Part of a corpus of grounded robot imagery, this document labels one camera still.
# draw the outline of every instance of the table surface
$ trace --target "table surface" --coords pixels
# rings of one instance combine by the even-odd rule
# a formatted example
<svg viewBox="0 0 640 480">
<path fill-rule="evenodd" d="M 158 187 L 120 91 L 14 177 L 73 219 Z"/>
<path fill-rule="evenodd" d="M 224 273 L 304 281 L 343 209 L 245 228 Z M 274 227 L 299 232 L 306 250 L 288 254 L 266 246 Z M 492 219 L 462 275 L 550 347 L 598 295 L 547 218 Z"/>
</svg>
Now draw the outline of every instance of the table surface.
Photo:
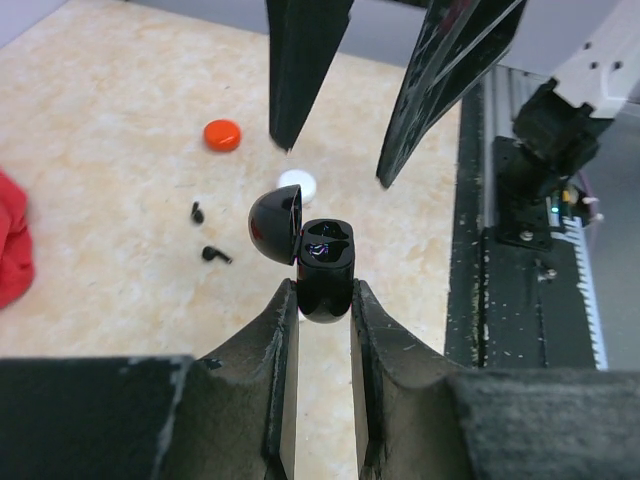
<svg viewBox="0 0 640 480">
<path fill-rule="evenodd" d="M 36 279 L 0 312 L 2 356 L 201 356 L 292 267 L 252 246 L 253 201 L 289 168 L 318 180 L 303 219 L 354 228 L 356 275 L 444 343 L 459 108 L 394 186 L 375 167 L 403 70 L 339 54 L 294 150 L 268 135 L 268 38 L 114 0 L 71 0 L 0 50 L 0 166 L 30 196 Z M 202 128 L 231 118 L 240 148 Z M 198 200 L 202 226 L 189 218 Z M 204 263 L 214 244 L 231 265 Z M 296 473 L 355 478 L 349 325 L 301 320 Z"/>
</svg>

